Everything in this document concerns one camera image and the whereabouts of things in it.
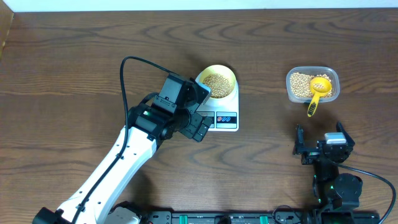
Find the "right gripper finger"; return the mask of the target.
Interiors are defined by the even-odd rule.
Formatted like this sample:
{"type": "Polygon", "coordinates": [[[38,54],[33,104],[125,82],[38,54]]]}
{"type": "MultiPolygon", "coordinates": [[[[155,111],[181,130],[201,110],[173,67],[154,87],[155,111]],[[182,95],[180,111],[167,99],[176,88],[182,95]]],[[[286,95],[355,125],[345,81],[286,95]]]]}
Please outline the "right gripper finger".
{"type": "Polygon", "coordinates": [[[338,121],[338,122],[336,123],[336,130],[337,130],[339,133],[342,133],[342,134],[343,134],[343,136],[345,137],[347,143],[353,143],[353,139],[352,139],[351,136],[346,132],[345,128],[343,127],[343,125],[342,125],[342,123],[341,123],[340,121],[338,121]]]}
{"type": "Polygon", "coordinates": [[[301,127],[301,125],[298,124],[296,126],[296,135],[295,135],[295,144],[294,144],[293,155],[302,154],[303,149],[304,149],[303,128],[301,127]]]}

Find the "yellow measuring scoop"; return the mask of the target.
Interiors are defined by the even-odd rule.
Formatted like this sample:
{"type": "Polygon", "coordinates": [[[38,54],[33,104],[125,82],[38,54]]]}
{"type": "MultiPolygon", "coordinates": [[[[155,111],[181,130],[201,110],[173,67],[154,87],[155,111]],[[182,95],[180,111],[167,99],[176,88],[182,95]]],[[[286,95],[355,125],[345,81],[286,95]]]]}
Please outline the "yellow measuring scoop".
{"type": "Polygon", "coordinates": [[[318,107],[319,101],[321,97],[327,96],[329,92],[331,92],[332,85],[331,82],[323,77],[315,77],[310,81],[310,91],[313,94],[312,100],[309,104],[308,110],[307,110],[307,116],[312,117],[318,107]],[[324,90],[317,90],[312,87],[314,83],[322,83],[325,86],[324,90]]]}

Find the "pale yellow plastic bowl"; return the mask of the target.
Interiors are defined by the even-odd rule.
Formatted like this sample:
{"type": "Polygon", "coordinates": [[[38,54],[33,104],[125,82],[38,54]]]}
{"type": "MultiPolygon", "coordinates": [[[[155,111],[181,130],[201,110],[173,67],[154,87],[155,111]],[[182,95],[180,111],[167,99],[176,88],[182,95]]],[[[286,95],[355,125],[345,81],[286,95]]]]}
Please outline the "pale yellow plastic bowl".
{"type": "Polygon", "coordinates": [[[211,65],[211,66],[205,68],[197,76],[196,82],[203,84],[203,80],[208,75],[211,75],[211,74],[214,74],[214,73],[218,73],[218,74],[221,74],[221,75],[225,76],[231,82],[233,90],[228,96],[226,96],[224,98],[212,98],[211,94],[210,94],[210,99],[214,100],[214,101],[221,101],[221,100],[228,101],[228,100],[232,99],[235,96],[235,94],[237,93],[237,91],[238,91],[238,83],[237,83],[237,79],[236,79],[236,76],[235,76],[234,72],[230,68],[228,68],[228,67],[226,67],[224,65],[211,65]]]}

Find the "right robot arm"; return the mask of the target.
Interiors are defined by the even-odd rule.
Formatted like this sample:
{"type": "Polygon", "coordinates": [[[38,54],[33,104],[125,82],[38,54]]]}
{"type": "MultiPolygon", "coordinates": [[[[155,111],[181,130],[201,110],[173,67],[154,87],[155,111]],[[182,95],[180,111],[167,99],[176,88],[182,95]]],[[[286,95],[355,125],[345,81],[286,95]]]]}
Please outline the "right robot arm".
{"type": "Polygon", "coordinates": [[[336,132],[326,133],[315,147],[305,146],[303,128],[296,127],[294,154],[302,156],[303,165],[312,165],[315,171],[313,193],[320,207],[315,209],[313,217],[320,221],[327,213],[349,213],[359,207],[362,192],[361,178],[340,173],[339,166],[349,158],[355,142],[345,131],[343,125],[336,124],[336,132]]]}

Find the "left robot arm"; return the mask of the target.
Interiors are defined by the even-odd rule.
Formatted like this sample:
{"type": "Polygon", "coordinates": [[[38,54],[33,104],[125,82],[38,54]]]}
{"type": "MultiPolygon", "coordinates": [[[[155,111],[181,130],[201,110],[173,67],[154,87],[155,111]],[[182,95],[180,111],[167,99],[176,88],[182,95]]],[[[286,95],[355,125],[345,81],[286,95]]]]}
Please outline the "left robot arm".
{"type": "Polygon", "coordinates": [[[106,223],[115,201],[164,140],[180,132],[202,141],[211,125],[211,118],[196,112],[202,100],[170,103],[172,114],[160,107],[167,101],[151,93],[132,107],[114,146],[87,181],[56,211],[42,208],[33,223],[106,223]]]}

